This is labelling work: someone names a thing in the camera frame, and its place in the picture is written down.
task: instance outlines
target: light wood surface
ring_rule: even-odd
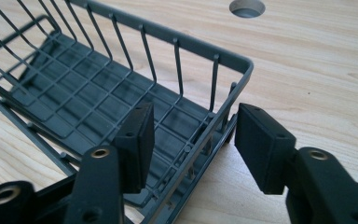
[[[230,0],[105,2],[249,57],[255,70],[238,102],[265,109],[296,136],[297,148],[333,153],[358,181],[358,1],[265,0],[266,12],[254,19],[232,15]],[[30,180],[42,189],[62,178],[0,113],[0,183]],[[258,190],[231,142],[177,223],[288,223],[284,198]]]

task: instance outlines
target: gray wire basket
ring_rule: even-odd
[[[228,120],[230,108],[249,80],[252,62],[94,1],[19,0],[10,7],[20,15],[5,5],[0,4],[0,27],[7,27],[0,30],[0,110],[71,175],[76,170],[46,138],[81,159],[89,148],[109,145],[133,108],[153,103],[156,144],[146,189],[124,197],[145,216],[143,223],[173,222],[235,126],[235,116]],[[125,36],[137,36],[140,44],[128,44]],[[174,60],[173,73],[158,73],[156,64],[164,62],[154,60],[151,42],[172,51],[163,57]],[[141,51],[149,68],[140,69],[143,74],[131,57]],[[200,104],[186,95],[184,55],[211,66],[208,82],[196,84],[209,85],[200,92],[207,99]],[[224,86],[219,81],[227,79],[222,68],[237,76],[218,106]]]

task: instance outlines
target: black plastic part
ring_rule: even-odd
[[[313,211],[305,197],[287,192],[286,207],[292,224],[307,224],[312,221]]]
[[[296,138],[264,110],[240,104],[235,146],[257,186],[265,194],[282,194],[282,172],[293,155]]]
[[[312,209],[310,223],[358,223],[358,184],[332,154],[303,147],[296,172]]]
[[[29,223],[34,217],[34,187],[25,181],[0,185],[0,224]]]
[[[83,156],[64,223],[124,223],[119,157],[115,147],[94,147]]]
[[[75,180],[70,175],[36,193],[34,224],[63,223]]]
[[[136,106],[115,136],[113,145],[121,153],[124,169],[124,193],[140,193],[145,188],[155,144],[153,111],[152,104]]]

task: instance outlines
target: wire basket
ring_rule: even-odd
[[[207,79],[197,79],[202,66]],[[252,69],[240,55],[98,2],[0,3],[0,110],[66,174],[76,170],[57,150],[81,158],[109,145],[133,108],[154,104],[146,189],[124,196],[143,223],[174,221],[233,130],[230,108]]]

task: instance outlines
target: wooden table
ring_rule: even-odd
[[[249,57],[255,70],[238,102],[268,111],[297,148],[333,153],[358,181],[358,1],[266,0],[253,19],[231,14],[231,0],[104,2]],[[25,179],[42,189],[62,178],[0,113],[0,183]],[[177,223],[287,223],[284,198],[258,190],[231,142]]]

